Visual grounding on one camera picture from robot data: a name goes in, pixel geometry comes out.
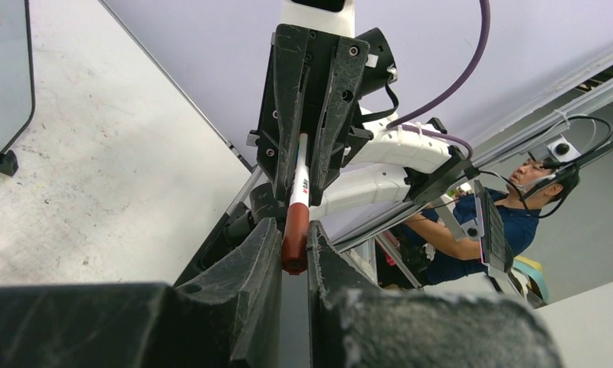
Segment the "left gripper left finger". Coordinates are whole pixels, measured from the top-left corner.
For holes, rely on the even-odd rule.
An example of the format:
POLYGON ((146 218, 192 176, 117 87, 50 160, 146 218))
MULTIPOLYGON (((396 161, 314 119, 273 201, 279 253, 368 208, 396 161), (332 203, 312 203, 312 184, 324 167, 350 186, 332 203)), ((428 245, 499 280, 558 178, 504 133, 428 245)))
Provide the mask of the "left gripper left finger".
POLYGON ((0 367, 276 367, 280 251, 266 218, 179 287, 0 287, 0 367))

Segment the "black framed whiteboard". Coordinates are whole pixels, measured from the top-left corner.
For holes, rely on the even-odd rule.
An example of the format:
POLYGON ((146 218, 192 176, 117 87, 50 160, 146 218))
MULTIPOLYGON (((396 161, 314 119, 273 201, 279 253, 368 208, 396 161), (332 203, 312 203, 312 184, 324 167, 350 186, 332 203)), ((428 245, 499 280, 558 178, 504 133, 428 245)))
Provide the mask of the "black framed whiteboard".
POLYGON ((0 1, 0 172, 13 176, 18 161, 11 145, 35 112, 29 1, 0 1))

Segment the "white whiteboard marker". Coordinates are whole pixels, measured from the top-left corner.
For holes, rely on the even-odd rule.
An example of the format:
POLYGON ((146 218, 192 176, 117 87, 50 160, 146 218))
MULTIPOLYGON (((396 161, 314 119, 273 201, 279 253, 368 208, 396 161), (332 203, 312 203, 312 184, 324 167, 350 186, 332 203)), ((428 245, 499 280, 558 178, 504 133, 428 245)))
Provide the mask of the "white whiteboard marker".
POLYGON ((293 188, 290 195, 289 205, 300 203, 309 207, 310 200, 310 175, 307 165, 308 135, 301 133, 299 136, 296 168, 294 170, 293 188))

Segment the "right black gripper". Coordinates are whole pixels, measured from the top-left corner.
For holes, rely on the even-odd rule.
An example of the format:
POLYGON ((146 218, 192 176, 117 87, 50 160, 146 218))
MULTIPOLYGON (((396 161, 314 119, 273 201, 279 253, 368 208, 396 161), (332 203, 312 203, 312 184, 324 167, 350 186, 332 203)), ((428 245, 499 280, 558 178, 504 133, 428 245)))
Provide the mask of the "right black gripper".
POLYGON ((273 36, 257 137, 257 163, 274 187, 290 196, 301 133, 309 139, 310 204, 339 175, 370 43, 279 24, 273 36))

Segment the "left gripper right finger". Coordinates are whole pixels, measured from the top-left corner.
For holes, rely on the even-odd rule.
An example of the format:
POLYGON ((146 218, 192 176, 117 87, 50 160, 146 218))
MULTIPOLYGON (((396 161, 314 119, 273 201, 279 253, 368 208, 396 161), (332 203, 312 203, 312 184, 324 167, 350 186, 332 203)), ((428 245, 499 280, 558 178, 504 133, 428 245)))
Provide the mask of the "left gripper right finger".
POLYGON ((386 290, 357 271, 322 224, 307 233, 314 367, 561 367, 548 327, 498 294, 386 290))

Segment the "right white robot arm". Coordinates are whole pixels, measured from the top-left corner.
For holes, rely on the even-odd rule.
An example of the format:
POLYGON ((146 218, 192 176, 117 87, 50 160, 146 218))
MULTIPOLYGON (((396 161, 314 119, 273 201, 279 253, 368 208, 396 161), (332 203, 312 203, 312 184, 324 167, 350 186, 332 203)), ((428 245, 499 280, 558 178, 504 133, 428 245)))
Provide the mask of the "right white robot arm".
POLYGON ((398 68, 377 28, 351 38, 276 27, 248 142, 290 224, 376 202, 425 204, 470 167, 442 123, 394 124, 398 68))

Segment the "red marker cap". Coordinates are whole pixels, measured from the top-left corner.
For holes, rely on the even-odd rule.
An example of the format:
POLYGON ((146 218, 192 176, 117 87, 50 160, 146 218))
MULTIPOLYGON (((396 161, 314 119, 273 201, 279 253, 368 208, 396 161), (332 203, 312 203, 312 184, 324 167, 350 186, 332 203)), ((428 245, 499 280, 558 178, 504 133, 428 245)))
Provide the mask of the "red marker cap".
POLYGON ((296 202, 287 210, 287 220, 282 241, 281 264, 284 271, 298 275, 307 269, 307 238, 310 210, 296 202))

